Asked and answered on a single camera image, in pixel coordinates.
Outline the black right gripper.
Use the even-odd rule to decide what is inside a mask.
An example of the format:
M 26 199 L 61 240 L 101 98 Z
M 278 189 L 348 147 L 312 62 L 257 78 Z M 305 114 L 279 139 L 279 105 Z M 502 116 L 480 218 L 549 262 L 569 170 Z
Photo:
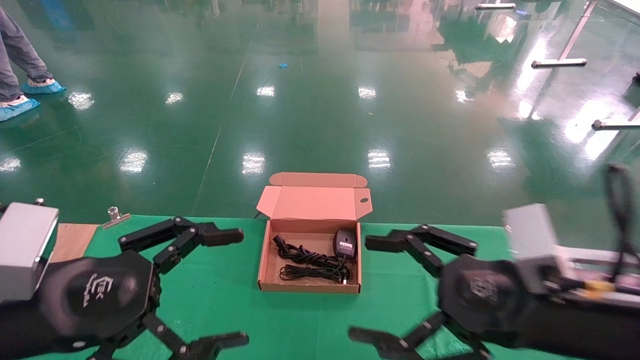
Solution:
M 432 249 L 459 256 L 445 264 Z M 370 344 L 384 360 L 423 360 L 418 348 L 442 328 L 471 351 L 444 360 L 491 360 L 478 336 L 539 336 L 542 333 L 542 265 L 530 260 L 481 260 L 477 243 L 428 224 L 387 235 L 367 235 L 370 251 L 408 253 L 432 277 L 439 278 L 439 312 L 404 337 L 350 326 L 349 339 Z

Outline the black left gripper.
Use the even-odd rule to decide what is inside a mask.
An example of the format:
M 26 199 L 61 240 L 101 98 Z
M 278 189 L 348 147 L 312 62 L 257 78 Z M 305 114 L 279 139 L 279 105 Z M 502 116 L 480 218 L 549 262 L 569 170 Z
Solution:
M 114 360 L 116 351 L 147 330 L 170 351 L 170 360 L 216 360 L 222 350 L 247 346 L 244 332 L 185 342 L 154 313 L 160 303 L 158 273 L 169 273 L 199 246 L 228 246 L 243 239 L 241 228 L 173 217 L 119 237 L 119 255 L 51 264 L 38 288 L 47 338 L 55 346 L 98 346 L 89 360 Z M 153 264 L 139 254 L 167 242 Z

